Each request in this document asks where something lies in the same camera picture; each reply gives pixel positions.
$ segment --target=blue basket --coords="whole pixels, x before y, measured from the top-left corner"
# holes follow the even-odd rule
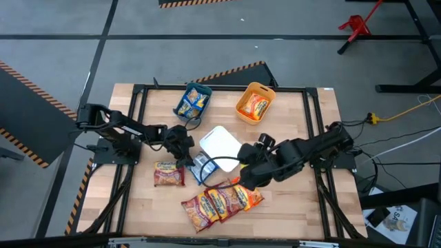
[[[174,113],[175,115],[177,115],[177,117],[178,117],[181,121],[185,121],[185,122],[188,121],[188,118],[185,117],[185,116],[181,116],[181,115],[179,115],[179,114],[178,114],[178,111],[179,111],[179,109],[181,108],[181,106],[182,106],[182,104],[183,104],[184,96],[187,96],[187,94],[190,93],[190,91],[191,91],[193,88],[195,88],[196,91],[197,91],[198,93],[208,95],[208,100],[207,100],[206,104],[205,104],[204,107],[202,108],[201,112],[199,112],[199,115],[198,115],[199,118],[202,118],[202,115],[203,115],[203,113],[205,112],[205,109],[206,109],[207,106],[208,106],[209,100],[210,100],[211,97],[212,97],[212,93],[213,93],[213,91],[212,91],[212,89],[210,89],[209,87],[207,87],[207,86],[205,86],[205,85],[201,85],[201,84],[199,84],[199,83],[188,83],[188,84],[187,84],[187,89],[185,90],[185,93],[184,93],[183,97],[182,97],[181,100],[179,101],[178,107],[175,108],[175,109],[173,109],[173,113]],[[196,125],[199,121],[200,121],[200,120],[193,119],[193,120],[191,120],[189,123],[190,123],[190,124],[194,124],[194,125]]]

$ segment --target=red stand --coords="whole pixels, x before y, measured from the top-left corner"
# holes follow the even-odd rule
[[[369,31],[369,28],[366,26],[365,21],[360,15],[354,15],[349,17],[349,21],[345,24],[338,27],[339,30],[344,30],[347,26],[351,26],[352,30],[355,32],[358,27],[362,26],[360,32],[358,34],[363,35],[371,35],[371,31]]]
[[[359,34],[371,35],[371,31],[369,31],[366,22],[369,20],[369,18],[371,18],[372,14],[377,10],[378,6],[380,6],[382,2],[383,0],[378,0],[377,4],[373,7],[373,9],[367,15],[365,20],[363,20],[363,18],[360,15],[353,15],[349,17],[348,22],[338,27],[339,30],[342,30],[349,25],[353,30],[352,35],[349,37],[346,43],[339,49],[339,51],[337,51],[338,54],[340,55],[343,54]]]

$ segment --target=white cable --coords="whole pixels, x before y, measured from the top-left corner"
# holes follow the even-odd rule
[[[423,103],[423,102],[420,100],[420,97],[426,97],[426,98],[429,99],[428,101],[432,100],[432,98],[429,96],[429,94],[419,95],[419,96],[418,96],[418,102],[420,102],[420,103]],[[435,101],[432,101],[432,102],[427,103],[427,104],[425,104],[425,105],[426,105],[426,106],[430,106],[432,103],[435,105],[436,110],[437,110],[438,113],[440,113],[440,115],[441,115],[441,111],[440,111],[440,109],[438,108],[438,106],[436,105],[436,102],[435,102]]]
[[[417,139],[414,140],[414,141],[411,141],[411,142],[405,143],[405,144],[403,144],[403,145],[399,145],[399,146],[394,147],[394,148],[392,148],[392,149],[388,149],[388,150],[385,151],[385,152],[380,152],[379,154],[377,154],[377,155],[375,155],[375,156],[373,156],[373,157],[371,157],[371,158],[369,158],[369,159],[363,161],[363,163],[361,163],[361,164],[364,164],[364,163],[366,163],[366,162],[368,162],[368,161],[370,161],[370,160],[372,160],[372,159],[374,159],[374,158],[376,158],[376,157],[378,157],[378,156],[384,155],[384,154],[386,154],[386,153],[389,153],[389,152],[395,151],[395,150],[397,150],[397,149],[400,149],[400,148],[403,148],[403,147],[408,146],[408,145],[410,145],[410,144],[413,144],[413,143],[416,143],[416,142],[418,142],[418,141],[421,141],[422,139],[427,138],[427,137],[429,137],[430,135],[435,134],[436,132],[438,132],[438,131],[440,131],[440,130],[441,130],[441,127],[439,127],[439,128],[436,129],[436,130],[433,130],[432,132],[430,132],[430,133],[424,135],[423,137],[417,138]]]

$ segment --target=wooden tabletop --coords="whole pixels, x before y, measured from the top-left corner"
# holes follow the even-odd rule
[[[116,84],[109,108],[127,114],[132,88],[132,84]],[[183,123],[173,114],[172,108],[177,106],[183,93],[182,90],[149,90],[143,124],[167,124],[169,127],[182,125]],[[340,120],[334,91],[330,88],[320,88],[318,93],[324,124]],[[191,148],[192,156],[201,150],[198,141],[218,125],[225,127],[241,143],[255,143],[263,132],[274,137],[277,143],[285,139],[308,138],[302,94],[277,92],[276,99],[264,119],[255,126],[243,122],[236,116],[234,108],[241,95],[242,92],[213,92],[201,126],[189,132],[195,140],[195,147]],[[312,99],[310,103],[315,124]],[[134,116],[138,116],[138,111],[137,106]],[[281,183],[272,181],[267,187],[260,188],[265,199],[259,206],[248,212],[242,211],[225,223],[215,223],[211,228],[196,234],[181,206],[181,201],[195,197],[204,188],[196,184],[192,173],[188,170],[185,170],[185,187],[154,187],[153,173],[156,161],[174,161],[174,159],[165,149],[154,152],[144,145],[141,160],[134,169],[123,230],[125,235],[324,238],[314,173],[309,166],[305,166],[300,173]],[[89,227],[106,206],[115,168],[115,165],[104,165],[91,177],[77,231]],[[230,173],[219,169],[207,179],[207,184],[214,185],[238,175],[238,167]],[[353,176],[345,169],[335,169],[334,180],[341,209],[357,230],[367,236]],[[332,210],[329,206],[327,209],[329,222],[332,225],[331,233],[335,236]],[[116,206],[115,210],[111,230],[116,229],[119,206]]]

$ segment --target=floor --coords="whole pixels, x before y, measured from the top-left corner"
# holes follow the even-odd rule
[[[429,34],[438,22],[425,1],[412,0]],[[101,34],[111,0],[2,0],[1,34]],[[344,0],[237,0],[201,6],[159,9],[157,1],[119,0],[109,34],[349,34],[337,27],[352,14],[366,16],[372,3]],[[369,21],[374,34],[418,34],[406,7],[386,3]],[[434,41],[437,48],[441,43]],[[281,40],[112,40],[106,41],[88,101],[108,104],[114,83],[184,83],[215,72],[266,61],[283,86],[334,87],[343,120],[358,120],[367,112],[393,116],[418,104],[414,94],[378,94],[374,85],[412,84],[435,69],[426,45],[417,41],[359,41],[344,56],[342,41]],[[0,39],[0,59],[72,109],[76,109],[99,41]],[[396,121],[366,126],[357,144],[398,136],[441,124],[434,105]],[[350,128],[356,136],[359,127]],[[417,136],[368,145],[377,154]],[[96,135],[83,134],[87,145]],[[381,157],[387,162],[440,160],[440,134]],[[3,137],[0,145],[14,150]],[[91,153],[74,148],[59,194],[49,236],[63,234],[83,170]],[[358,175],[373,174],[358,157]],[[21,163],[1,160],[0,240],[34,235],[57,162],[40,169],[28,158]],[[436,182],[437,165],[388,166],[406,187]],[[402,185],[380,169],[378,184],[391,190]]]

